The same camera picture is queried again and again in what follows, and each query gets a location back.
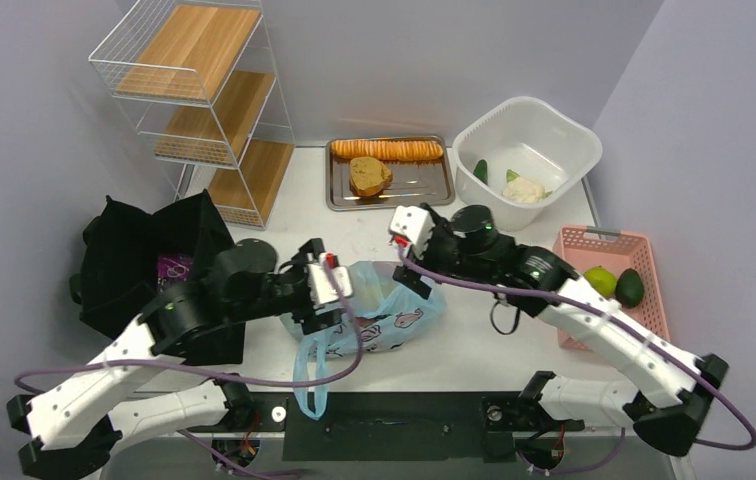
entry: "white tabletop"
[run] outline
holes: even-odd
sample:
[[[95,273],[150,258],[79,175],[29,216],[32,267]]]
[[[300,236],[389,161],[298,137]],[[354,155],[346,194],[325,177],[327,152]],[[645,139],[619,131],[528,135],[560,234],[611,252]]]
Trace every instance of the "white tabletop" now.
[[[297,148],[290,161],[275,209],[266,231],[231,228],[234,240],[259,238],[288,259],[308,239],[319,237],[325,248],[343,264],[358,260],[394,260],[388,245],[387,224],[392,210],[334,212],[325,205],[324,149]],[[451,216],[463,206],[455,200],[437,207]],[[526,229],[515,232],[517,241],[551,248],[564,224],[592,225],[593,216],[582,184],[578,184]],[[520,390],[537,370],[587,380],[622,378],[612,367],[589,352],[563,350],[550,327],[523,314],[511,336],[493,331],[488,320],[491,295],[443,287],[448,311],[423,337],[390,352],[367,354],[360,367],[331,385],[333,391],[472,391]],[[497,321],[509,324],[513,312],[497,309]],[[292,379],[297,342],[277,318],[255,320],[246,329],[245,361],[217,370],[274,380]],[[345,368],[351,358],[329,362],[333,371]],[[198,377],[166,372],[146,385],[148,392],[188,388]],[[251,387],[254,391],[264,390]]]

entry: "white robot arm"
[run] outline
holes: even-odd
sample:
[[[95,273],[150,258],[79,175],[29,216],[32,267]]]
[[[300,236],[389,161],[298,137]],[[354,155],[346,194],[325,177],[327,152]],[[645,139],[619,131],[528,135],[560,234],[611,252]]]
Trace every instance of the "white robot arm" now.
[[[430,289],[420,274],[437,273],[459,286],[474,282],[533,290],[539,295],[499,298],[569,333],[630,380],[594,382],[538,372],[523,389],[521,401],[539,407],[554,422],[582,420],[586,426],[633,427],[658,450],[687,454],[713,397],[682,367],[718,388],[728,369],[722,359],[697,357],[655,336],[623,312],[617,301],[601,297],[551,251],[516,245],[513,238],[500,234],[487,207],[465,207],[451,221],[424,204],[398,207],[389,233],[396,244],[408,248],[405,265],[394,275],[408,288],[426,296]],[[603,315],[552,301],[556,296]],[[637,340],[627,330],[646,340]]]
[[[572,420],[586,427],[633,427],[661,452],[687,454],[713,396],[686,371],[719,388],[728,370],[722,359],[697,357],[652,335],[552,252],[516,245],[512,237],[500,234],[486,207],[466,207],[451,221],[424,204],[399,207],[389,232],[407,248],[405,263],[394,274],[402,285],[427,297],[430,287],[420,276],[436,274],[459,286],[487,284],[496,293],[502,288],[506,292],[501,300],[563,329],[630,380],[595,382],[537,372],[509,399],[511,409],[517,411],[518,405],[519,415],[534,420],[530,424]],[[343,296],[352,295],[347,270],[324,251],[320,240],[311,240],[285,262],[289,270],[276,273],[276,264],[277,255],[268,244],[238,242],[217,257],[202,280],[173,286],[146,306],[89,363],[91,370],[48,392],[14,397],[7,404],[11,425],[31,437],[19,451],[23,473],[44,480],[83,478],[111,454],[149,438],[194,426],[245,427],[253,407],[240,383],[208,380],[182,392],[125,400],[162,370],[191,358],[199,336],[285,312],[293,314],[305,333],[340,321],[338,310],[317,313],[340,300],[323,264],[332,269]],[[510,294],[505,287],[535,295]],[[131,359],[160,366],[122,365]],[[118,366],[105,368],[107,362]]]
[[[201,280],[175,285],[134,318],[124,332],[76,373],[38,395],[18,395],[7,404],[11,425],[30,435],[19,451],[22,471],[40,479],[82,478],[133,444],[176,430],[223,424],[244,426],[252,412],[240,383],[201,385],[145,400],[125,401],[169,365],[192,356],[200,336],[249,320],[292,313],[305,334],[340,321],[339,301],[325,275],[330,267],[344,296],[352,295],[348,270],[313,239],[275,273],[274,249],[243,240],[222,252]],[[163,367],[107,366],[123,360],[160,362]]]

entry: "white basket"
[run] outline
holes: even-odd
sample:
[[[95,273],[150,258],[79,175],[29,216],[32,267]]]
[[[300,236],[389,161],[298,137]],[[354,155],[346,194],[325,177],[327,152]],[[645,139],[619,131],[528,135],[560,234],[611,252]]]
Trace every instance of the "white basket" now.
[[[602,142],[579,125],[532,97],[505,101],[455,137],[455,189],[467,204],[486,205],[496,228],[525,228],[544,208],[558,199],[602,157]],[[489,186],[473,175],[475,164],[487,160]],[[552,194],[537,203],[518,203],[502,196],[505,173],[543,184]]]

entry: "printed plastic bag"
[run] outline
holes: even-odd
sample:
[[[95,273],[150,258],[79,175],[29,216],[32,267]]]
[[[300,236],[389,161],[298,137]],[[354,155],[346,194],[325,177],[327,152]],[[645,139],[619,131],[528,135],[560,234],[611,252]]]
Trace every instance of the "printed plastic bag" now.
[[[446,299],[440,287],[430,279],[423,281],[431,287],[426,300],[393,280],[397,263],[357,262],[348,267],[354,297],[349,301],[361,328],[366,352],[381,352],[400,348],[410,339],[420,336],[446,310]],[[316,360],[314,378],[328,376],[326,356],[342,357],[357,352],[357,340],[348,318],[343,323],[304,336],[301,327],[290,316],[281,322],[299,340],[299,350],[293,366],[293,380],[308,380],[307,362]],[[314,408],[308,402],[307,389],[295,389],[299,408],[308,417],[318,420],[325,413],[328,385],[320,385],[313,392]]]

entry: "lime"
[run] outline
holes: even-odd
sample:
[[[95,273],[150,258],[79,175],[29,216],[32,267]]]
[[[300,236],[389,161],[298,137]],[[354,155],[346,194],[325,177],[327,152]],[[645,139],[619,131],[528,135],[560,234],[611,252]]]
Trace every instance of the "lime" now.
[[[610,298],[616,292],[616,275],[602,267],[593,267],[584,272],[584,278],[599,292],[599,295]]]

